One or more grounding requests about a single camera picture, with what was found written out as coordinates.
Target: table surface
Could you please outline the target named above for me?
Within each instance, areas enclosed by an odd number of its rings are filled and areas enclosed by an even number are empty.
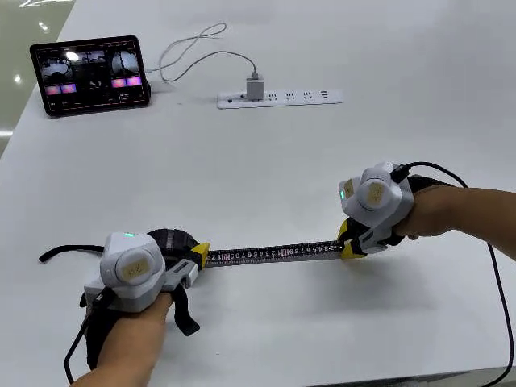
[[[515,13],[511,0],[77,1],[61,40],[134,34],[152,67],[170,41],[224,20],[225,37],[176,72],[225,48],[255,59],[266,88],[343,89],[346,101],[217,110],[216,94],[250,71],[227,57],[171,87],[151,77],[144,109],[50,119],[35,90],[0,162],[3,384],[65,382],[98,258],[38,264],[56,245],[160,227],[213,248],[331,239],[337,184],[383,160],[515,189]],[[516,266],[498,256],[515,319]],[[488,252],[458,233],[349,263],[207,269],[189,297],[202,329],[185,338],[170,320],[151,385],[317,385],[508,356]],[[83,344],[72,367],[86,371]]]

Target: forearm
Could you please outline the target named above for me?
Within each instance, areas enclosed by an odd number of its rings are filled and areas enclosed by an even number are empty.
[[[516,260],[516,193],[455,189],[452,228],[491,243]]]
[[[171,305],[172,298],[163,293],[142,313],[118,320],[102,346],[97,368],[74,386],[147,385],[161,351]]]

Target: power adapter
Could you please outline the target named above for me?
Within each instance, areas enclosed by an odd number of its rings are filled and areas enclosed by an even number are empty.
[[[262,101],[265,94],[264,78],[256,71],[247,78],[245,99],[248,101]]]

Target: screen display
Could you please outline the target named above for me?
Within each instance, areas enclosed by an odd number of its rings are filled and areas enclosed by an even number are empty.
[[[136,50],[133,41],[38,48],[35,58],[50,111],[144,102]]]

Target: electrical outlet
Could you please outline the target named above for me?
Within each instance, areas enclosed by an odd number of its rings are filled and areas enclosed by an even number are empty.
[[[261,101],[248,101],[245,92],[222,93],[217,97],[219,109],[239,109],[243,107],[301,106],[342,103],[341,90],[268,90]]]

